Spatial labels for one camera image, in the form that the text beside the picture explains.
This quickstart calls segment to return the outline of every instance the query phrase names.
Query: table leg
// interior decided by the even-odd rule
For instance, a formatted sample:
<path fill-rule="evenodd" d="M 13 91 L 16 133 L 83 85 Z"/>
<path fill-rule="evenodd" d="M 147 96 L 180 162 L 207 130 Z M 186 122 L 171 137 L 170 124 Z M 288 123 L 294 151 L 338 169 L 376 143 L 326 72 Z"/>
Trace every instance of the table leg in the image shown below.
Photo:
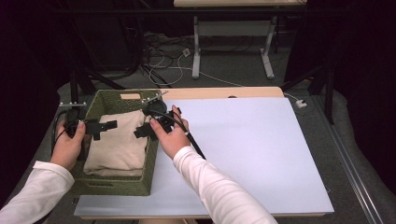
<path fill-rule="evenodd" d="M 264 63 L 265 74 L 267 75 L 268 79 L 275 78 L 270 59 L 268 58 L 268 52 L 271 47 L 271 41 L 274 35 L 275 26 L 276 26 L 276 17 L 273 17 L 271 19 L 270 27 L 268 28 L 267 36 L 265 37 L 265 47 L 264 49 L 260 49 L 260 53 L 262 54 L 262 62 Z"/>
<path fill-rule="evenodd" d="M 194 62 L 192 64 L 192 78 L 199 77 L 201 50 L 199 49 L 198 18 L 194 17 Z"/>

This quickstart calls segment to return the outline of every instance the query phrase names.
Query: black robotic tool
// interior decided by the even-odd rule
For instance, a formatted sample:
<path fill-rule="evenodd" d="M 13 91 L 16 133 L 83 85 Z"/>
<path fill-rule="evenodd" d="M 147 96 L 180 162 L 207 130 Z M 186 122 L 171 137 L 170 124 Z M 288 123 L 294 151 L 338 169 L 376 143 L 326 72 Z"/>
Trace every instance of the black robotic tool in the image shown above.
<path fill-rule="evenodd" d="M 173 120 L 174 112 L 172 110 L 166 112 L 166 109 L 166 104 L 163 101 L 156 100 L 143 109 L 143 113 L 146 116 L 150 115 L 158 120 L 161 126 L 163 126 L 163 129 L 167 133 L 170 133 L 172 132 L 172 127 L 175 125 Z M 154 141 L 158 139 L 149 123 L 145 123 L 141 127 L 137 127 L 136 131 L 134 131 L 134 136 L 136 136 L 136 138 L 149 136 Z"/>
<path fill-rule="evenodd" d="M 66 123 L 64 128 L 69 136 L 74 136 L 76 134 L 76 129 L 80 121 L 85 122 L 85 133 L 92 134 L 93 140 L 100 140 L 100 133 L 106 132 L 109 129 L 117 128 L 117 121 L 111 120 L 106 123 L 99 123 L 97 119 L 84 119 L 85 115 L 83 111 L 79 109 L 69 109 L 66 112 Z"/>

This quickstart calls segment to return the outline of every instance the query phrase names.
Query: power strip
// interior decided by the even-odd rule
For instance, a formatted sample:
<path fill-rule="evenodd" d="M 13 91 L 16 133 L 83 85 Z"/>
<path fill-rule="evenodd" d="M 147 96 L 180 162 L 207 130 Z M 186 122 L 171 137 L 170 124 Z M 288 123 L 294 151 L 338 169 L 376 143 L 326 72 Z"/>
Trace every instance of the power strip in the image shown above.
<path fill-rule="evenodd" d="M 296 105 L 299 109 L 306 107 L 306 103 L 304 100 L 298 100 L 296 101 Z"/>

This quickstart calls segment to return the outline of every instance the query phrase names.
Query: hand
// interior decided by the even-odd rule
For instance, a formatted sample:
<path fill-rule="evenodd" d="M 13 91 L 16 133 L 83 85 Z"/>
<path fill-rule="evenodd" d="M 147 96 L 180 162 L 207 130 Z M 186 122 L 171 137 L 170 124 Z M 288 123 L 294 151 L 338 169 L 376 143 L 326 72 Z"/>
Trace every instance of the hand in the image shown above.
<path fill-rule="evenodd" d="M 189 123 L 185 119 L 181 118 L 178 109 L 174 105 L 172 105 L 172 110 L 175 113 L 174 119 L 182 122 L 188 130 Z M 156 119 L 152 119 L 150 121 L 150 125 L 155 134 L 157 134 L 166 155 L 171 159 L 175 157 L 179 150 L 191 144 L 183 129 L 176 123 L 174 130 L 170 133 L 167 133 Z"/>
<path fill-rule="evenodd" d="M 58 125 L 57 133 L 61 133 L 61 136 L 59 136 L 56 142 L 49 162 L 61 165 L 70 171 L 76 164 L 78 154 L 81 151 L 81 142 L 85 135 L 85 124 L 80 122 L 74 137 L 70 138 L 69 135 L 64 132 L 64 123 L 65 121 L 63 120 Z"/>

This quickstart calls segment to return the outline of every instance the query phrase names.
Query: person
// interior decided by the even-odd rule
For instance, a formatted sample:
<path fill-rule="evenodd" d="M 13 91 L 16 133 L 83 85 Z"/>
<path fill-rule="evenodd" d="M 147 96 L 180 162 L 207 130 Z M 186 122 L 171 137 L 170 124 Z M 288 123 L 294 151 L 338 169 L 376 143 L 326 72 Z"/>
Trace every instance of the person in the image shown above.
<path fill-rule="evenodd" d="M 174 105 L 172 110 L 175 119 L 188 130 L 189 123 L 181 118 Z M 204 160 L 191 147 L 179 125 L 175 124 L 170 133 L 156 119 L 152 119 L 150 125 L 164 152 L 197 193 L 214 223 L 277 223 L 252 195 L 211 162 Z M 58 133 L 62 131 L 63 121 L 58 126 Z M 0 223 L 33 223 L 51 211 L 74 183 L 68 171 L 76 163 L 84 133 L 85 125 L 80 123 L 73 138 L 66 133 L 59 137 L 50 161 L 37 161 L 21 192 L 0 211 Z"/>
<path fill-rule="evenodd" d="M 64 120 L 57 127 L 62 133 L 49 162 L 36 161 L 22 190 L 0 210 L 0 223 L 35 223 L 46 216 L 74 184 L 69 171 L 74 167 L 85 135 L 80 122 L 70 138 L 64 132 Z"/>

